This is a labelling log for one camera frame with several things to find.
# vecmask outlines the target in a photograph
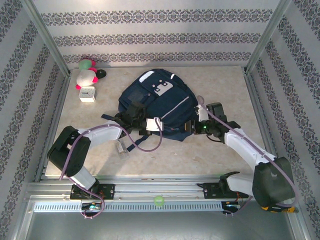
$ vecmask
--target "striped wall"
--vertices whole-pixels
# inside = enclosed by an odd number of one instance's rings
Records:
[[[0,1],[0,240],[38,170],[64,76],[18,0]]]
[[[311,239],[320,239],[320,1],[293,0],[251,76],[273,145],[290,159]]]
[[[34,0],[70,69],[245,66],[279,0]]]

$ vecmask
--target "vent slot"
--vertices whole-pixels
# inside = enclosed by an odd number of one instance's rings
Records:
[[[38,213],[72,213],[79,212],[80,202],[37,202],[34,205],[34,212]],[[133,213],[133,212],[207,212],[222,211],[220,201],[210,203],[201,202],[165,202],[163,206],[155,206],[153,202],[106,202],[104,212],[109,213]]]

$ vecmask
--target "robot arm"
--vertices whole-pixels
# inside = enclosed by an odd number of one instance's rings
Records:
[[[125,129],[128,133],[131,133],[132,130],[138,130],[140,135],[151,135],[152,132],[163,130],[163,122],[159,118],[148,118],[144,106],[139,103],[132,103],[127,111],[118,113],[105,125],[112,126],[99,126],[99,128],[94,130],[90,130],[90,128],[75,129],[72,126],[67,126],[47,153],[49,161],[63,171],[70,152],[69,146],[73,146],[75,140],[89,130],[74,145],[65,169],[65,175],[82,188],[94,194],[98,192],[99,181],[84,167],[89,149],[124,137],[125,134],[122,129]],[[83,194],[88,199],[92,198],[91,195],[85,192]]]
[[[234,121],[227,121],[221,103],[207,105],[210,113],[227,124],[237,133],[208,116],[207,111],[199,105],[199,121],[190,121],[185,125],[187,131],[194,134],[213,135],[233,150],[235,150],[250,166],[252,173],[227,173],[220,177],[219,191],[241,192],[254,196],[263,209],[281,212],[285,208],[276,207],[278,203],[295,196],[288,180],[281,174],[266,157],[271,159],[293,182],[293,175],[289,161],[285,157],[277,158],[254,143],[241,127]]]

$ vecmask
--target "white alarm clock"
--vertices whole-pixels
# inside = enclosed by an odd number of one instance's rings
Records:
[[[81,102],[93,103],[96,100],[96,88],[94,86],[81,87],[79,98]]]

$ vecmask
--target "green ring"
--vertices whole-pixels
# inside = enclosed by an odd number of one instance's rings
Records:
[[[165,204],[165,199],[162,196],[154,197],[154,205],[157,207],[162,207]]]

